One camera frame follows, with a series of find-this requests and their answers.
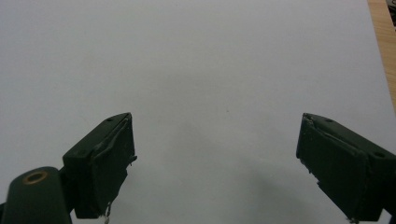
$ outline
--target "wooden edge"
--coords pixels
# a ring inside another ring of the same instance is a hole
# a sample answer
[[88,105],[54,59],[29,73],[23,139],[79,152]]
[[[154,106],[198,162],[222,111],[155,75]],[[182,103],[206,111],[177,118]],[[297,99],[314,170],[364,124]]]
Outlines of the wooden edge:
[[386,0],[368,0],[382,64],[387,75],[393,109],[396,111],[396,32]]

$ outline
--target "wooden table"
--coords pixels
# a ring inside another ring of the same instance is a hole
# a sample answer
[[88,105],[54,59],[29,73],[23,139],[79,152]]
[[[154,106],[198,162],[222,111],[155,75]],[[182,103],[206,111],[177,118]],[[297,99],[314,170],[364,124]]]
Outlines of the wooden table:
[[387,75],[389,91],[396,111],[396,32],[385,0],[368,0],[376,39]]

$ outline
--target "hole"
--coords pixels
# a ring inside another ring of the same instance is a hole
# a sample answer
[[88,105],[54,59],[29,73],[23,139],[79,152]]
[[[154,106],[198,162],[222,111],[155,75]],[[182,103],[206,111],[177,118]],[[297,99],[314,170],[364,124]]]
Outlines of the hole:
[[379,157],[379,158],[384,158],[385,157],[385,155],[383,154],[383,153],[381,153],[381,152],[375,152],[374,153],[377,157]]
[[38,183],[47,177],[48,173],[45,171],[37,171],[27,175],[23,179],[23,184],[32,185]]

